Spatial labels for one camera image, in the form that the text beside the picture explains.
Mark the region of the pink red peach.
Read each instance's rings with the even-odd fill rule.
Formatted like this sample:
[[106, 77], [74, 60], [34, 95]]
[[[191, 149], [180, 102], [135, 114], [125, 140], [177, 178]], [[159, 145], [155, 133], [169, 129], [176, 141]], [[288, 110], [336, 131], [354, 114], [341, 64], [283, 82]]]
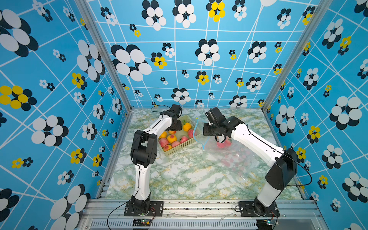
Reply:
[[217, 147], [220, 149], [230, 147], [232, 145], [231, 140], [226, 139], [224, 142], [217, 142]]

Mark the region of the pale green plastic basket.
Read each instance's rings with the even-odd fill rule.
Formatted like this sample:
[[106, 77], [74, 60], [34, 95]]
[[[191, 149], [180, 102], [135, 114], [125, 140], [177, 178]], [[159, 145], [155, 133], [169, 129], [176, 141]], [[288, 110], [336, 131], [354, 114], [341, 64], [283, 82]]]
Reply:
[[195, 137], [197, 137], [200, 133], [199, 131], [194, 131], [195, 128], [195, 120], [192, 119], [188, 115], [184, 115], [179, 118], [182, 121], [182, 128], [185, 122], [190, 122], [192, 125], [192, 129], [188, 132], [185, 132], [183, 130], [180, 131], [167, 131], [166, 136], [164, 138], [167, 138], [169, 135], [174, 134], [177, 137], [177, 141], [173, 142], [172, 144], [166, 145], [164, 148], [162, 148], [159, 144], [158, 149], [160, 152], [164, 153], [166, 156], [173, 155], [185, 147], [188, 147], [195, 143]]

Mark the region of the clear zip-top bag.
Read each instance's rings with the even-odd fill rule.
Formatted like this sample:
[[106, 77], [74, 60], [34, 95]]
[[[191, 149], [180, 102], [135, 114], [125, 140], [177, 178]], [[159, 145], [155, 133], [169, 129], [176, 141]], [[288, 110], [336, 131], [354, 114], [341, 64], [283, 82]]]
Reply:
[[[284, 179], [284, 175], [286, 175], [285, 150], [250, 130], [246, 123], [239, 124], [230, 138], [225, 136], [205, 137], [207, 140], [202, 144], [202, 149], [216, 155], [224, 165], [232, 167], [233, 164], [243, 160], [249, 163], [250, 160], [247, 157], [252, 158], [253, 154], [256, 154], [271, 167], [270, 184], [286, 181]], [[224, 142], [226, 139], [231, 140], [232, 145], [223, 149], [218, 148], [217, 142]]]

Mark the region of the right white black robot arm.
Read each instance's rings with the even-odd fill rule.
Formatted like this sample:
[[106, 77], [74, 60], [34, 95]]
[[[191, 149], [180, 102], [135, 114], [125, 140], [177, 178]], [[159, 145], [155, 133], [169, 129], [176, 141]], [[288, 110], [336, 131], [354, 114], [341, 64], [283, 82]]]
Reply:
[[213, 136], [220, 143], [231, 138], [249, 148], [270, 167], [265, 176], [266, 182], [253, 202], [255, 214], [265, 216], [298, 171], [296, 152], [291, 148], [285, 150], [272, 144], [240, 119], [234, 116], [225, 117], [217, 107], [210, 109], [205, 115], [209, 122], [203, 125], [204, 136]]

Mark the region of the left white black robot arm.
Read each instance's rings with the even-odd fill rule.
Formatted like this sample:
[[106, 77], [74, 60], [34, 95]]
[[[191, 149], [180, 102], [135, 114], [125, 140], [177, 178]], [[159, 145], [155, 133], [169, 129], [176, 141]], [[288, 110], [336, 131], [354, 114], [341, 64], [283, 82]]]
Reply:
[[168, 110], [159, 113], [152, 125], [134, 133], [130, 158], [135, 167], [135, 190], [130, 199], [132, 208], [139, 214], [146, 214], [150, 208], [150, 170], [157, 158], [159, 136], [165, 131], [182, 129], [179, 117], [182, 107], [173, 104]]

